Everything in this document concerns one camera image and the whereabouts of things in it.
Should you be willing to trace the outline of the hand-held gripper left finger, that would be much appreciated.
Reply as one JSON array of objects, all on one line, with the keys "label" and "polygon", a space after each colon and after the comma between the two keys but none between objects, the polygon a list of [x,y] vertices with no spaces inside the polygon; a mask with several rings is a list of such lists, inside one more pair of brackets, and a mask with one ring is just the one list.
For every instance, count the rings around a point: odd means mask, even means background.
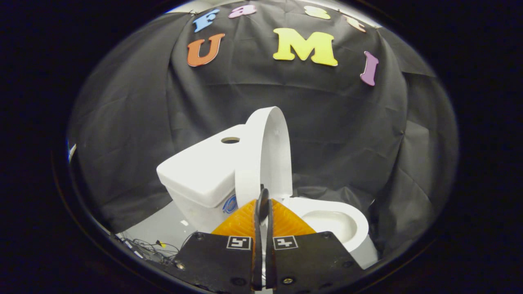
[{"label": "hand-held gripper left finger", "polygon": [[195,232],[174,259],[174,277],[208,292],[263,289],[263,195],[230,216],[222,233]]}]

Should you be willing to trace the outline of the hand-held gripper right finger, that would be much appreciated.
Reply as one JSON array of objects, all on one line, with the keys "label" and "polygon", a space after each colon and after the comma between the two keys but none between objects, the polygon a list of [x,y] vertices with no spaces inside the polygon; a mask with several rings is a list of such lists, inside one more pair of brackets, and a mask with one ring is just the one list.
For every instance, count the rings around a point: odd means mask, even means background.
[{"label": "hand-held gripper right finger", "polygon": [[263,281],[272,292],[330,292],[364,271],[364,214],[347,203],[273,199],[263,189],[267,224]]}]

